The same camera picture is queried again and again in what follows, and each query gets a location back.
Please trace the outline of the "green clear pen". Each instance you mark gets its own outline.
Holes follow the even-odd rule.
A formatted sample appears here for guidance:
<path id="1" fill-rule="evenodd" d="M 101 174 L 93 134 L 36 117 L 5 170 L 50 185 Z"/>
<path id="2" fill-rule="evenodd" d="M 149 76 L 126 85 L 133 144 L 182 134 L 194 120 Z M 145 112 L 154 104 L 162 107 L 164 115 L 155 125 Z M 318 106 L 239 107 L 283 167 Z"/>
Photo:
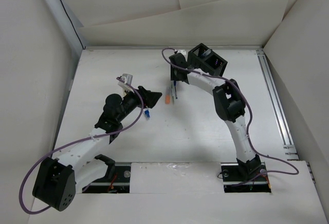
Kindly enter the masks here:
<path id="1" fill-rule="evenodd" d="M 169 94 L 170 103 L 172 105 L 174 105 L 174 103 L 175 103 L 175 94 L 174 94 L 174 85 L 173 85 L 172 82 L 170 83 L 170 85 L 168 87 L 168 94 Z"/>

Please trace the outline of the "blue cap glue bottle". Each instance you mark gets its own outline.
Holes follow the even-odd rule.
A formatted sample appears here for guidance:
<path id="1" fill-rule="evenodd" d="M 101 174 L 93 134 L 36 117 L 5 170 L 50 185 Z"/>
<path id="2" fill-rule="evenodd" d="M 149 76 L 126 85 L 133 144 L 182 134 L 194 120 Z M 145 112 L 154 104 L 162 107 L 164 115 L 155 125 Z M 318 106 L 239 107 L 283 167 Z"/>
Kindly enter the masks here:
<path id="1" fill-rule="evenodd" d="M 145 109 L 144 109 L 144 115 L 145 115 L 145 117 L 146 117 L 146 119 L 147 120 L 149 120 L 150 119 L 150 111 L 149 111 L 149 109 L 146 107 Z"/>

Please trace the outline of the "black two-compartment pen holder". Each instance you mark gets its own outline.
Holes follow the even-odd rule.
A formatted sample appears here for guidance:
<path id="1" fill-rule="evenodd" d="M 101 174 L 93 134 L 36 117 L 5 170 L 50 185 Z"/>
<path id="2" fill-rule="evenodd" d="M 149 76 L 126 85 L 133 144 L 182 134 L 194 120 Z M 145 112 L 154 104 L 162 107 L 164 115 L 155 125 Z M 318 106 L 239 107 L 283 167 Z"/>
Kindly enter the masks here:
<path id="1" fill-rule="evenodd" d="M 188 52 L 187 63 L 211 76 L 223 76 L 228 64 L 226 60 L 205 44 L 200 43 Z"/>

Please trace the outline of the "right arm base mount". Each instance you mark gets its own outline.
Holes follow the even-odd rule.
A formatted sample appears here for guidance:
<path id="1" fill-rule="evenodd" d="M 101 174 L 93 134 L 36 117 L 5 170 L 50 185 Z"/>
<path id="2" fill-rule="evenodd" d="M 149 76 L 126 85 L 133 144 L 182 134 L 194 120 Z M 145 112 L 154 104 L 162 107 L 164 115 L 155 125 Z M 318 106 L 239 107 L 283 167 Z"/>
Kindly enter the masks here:
<path id="1" fill-rule="evenodd" d="M 225 193 L 271 193 L 267 175 L 257 175 L 266 170 L 259 158 L 251 162 L 221 163 L 217 177 L 223 181 Z"/>

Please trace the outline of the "orange cap highlighter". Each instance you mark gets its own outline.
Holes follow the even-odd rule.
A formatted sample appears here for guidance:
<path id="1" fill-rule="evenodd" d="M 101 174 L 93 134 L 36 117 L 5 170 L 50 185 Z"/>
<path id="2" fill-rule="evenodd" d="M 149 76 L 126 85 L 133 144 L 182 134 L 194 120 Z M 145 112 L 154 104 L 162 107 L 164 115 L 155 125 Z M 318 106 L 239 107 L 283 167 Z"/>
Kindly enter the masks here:
<path id="1" fill-rule="evenodd" d="M 166 88 L 164 102 L 167 105 L 169 105 L 171 102 L 171 87 L 170 86 Z"/>

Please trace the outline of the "dark blue ballpoint pen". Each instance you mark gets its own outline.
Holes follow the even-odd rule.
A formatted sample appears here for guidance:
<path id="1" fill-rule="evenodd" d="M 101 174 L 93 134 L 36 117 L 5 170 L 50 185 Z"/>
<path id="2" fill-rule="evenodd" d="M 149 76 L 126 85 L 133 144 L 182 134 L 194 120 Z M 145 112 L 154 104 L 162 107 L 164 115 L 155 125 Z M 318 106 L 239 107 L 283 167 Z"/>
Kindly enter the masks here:
<path id="1" fill-rule="evenodd" d="M 178 99 L 178 96 L 177 96 L 177 89 L 176 89 L 176 81 L 174 80 L 173 81 L 173 95 L 174 95 L 174 97 L 175 97 L 175 99 Z"/>

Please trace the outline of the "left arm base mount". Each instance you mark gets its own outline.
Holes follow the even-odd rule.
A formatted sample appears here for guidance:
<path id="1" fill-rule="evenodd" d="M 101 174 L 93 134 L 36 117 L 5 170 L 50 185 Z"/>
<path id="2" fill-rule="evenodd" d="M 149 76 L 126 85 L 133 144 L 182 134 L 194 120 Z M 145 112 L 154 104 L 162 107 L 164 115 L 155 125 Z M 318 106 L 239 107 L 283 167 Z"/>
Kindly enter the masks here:
<path id="1" fill-rule="evenodd" d="M 82 193 L 120 194 L 130 192 L 131 166 L 130 162 L 115 162 L 105 155 L 97 155 L 96 162 L 105 166 L 105 173 L 89 182 L 82 188 Z"/>

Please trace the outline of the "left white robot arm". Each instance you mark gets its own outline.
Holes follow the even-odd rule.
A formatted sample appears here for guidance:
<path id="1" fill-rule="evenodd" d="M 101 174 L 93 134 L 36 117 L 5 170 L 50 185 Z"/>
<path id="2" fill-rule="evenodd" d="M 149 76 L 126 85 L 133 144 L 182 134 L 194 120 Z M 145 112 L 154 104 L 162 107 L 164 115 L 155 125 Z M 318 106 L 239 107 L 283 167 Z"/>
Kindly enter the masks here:
<path id="1" fill-rule="evenodd" d="M 103 112 L 89 138 L 78 142 L 69 151 L 52 159 L 42 159 L 32 194 L 50 207 L 64 211 L 76 193 L 97 179 L 109 181 L 114 177 L 115 161 L 101 150 L 111 144 L 124 129 L 122 121 L 137 107 L 153 108 L 161 98 L 139 86 L 124 97 L 111 94 L 105 99 Z"/>

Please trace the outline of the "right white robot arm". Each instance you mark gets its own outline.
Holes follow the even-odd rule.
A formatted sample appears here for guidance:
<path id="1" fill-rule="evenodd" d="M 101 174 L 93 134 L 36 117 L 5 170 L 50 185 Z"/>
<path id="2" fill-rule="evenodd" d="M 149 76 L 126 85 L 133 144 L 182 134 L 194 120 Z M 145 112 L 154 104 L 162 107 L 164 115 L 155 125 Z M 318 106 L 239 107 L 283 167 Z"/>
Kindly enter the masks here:
<path id="1" fill-rule="evenodd" d="M 187 57 L 175 51 L 168 62 L 171 65 L 171 80 L 196 86 L 212 95 L 215 111 L 226 123 L 233 139 L 240 181 L 255 177 L 261 170 L 261 161 L 249 142 L 245 121 L 247 102 L 236 80 L 223 78 L 227 61 L 208 49 L 197 54 L 190 51 Z"/>

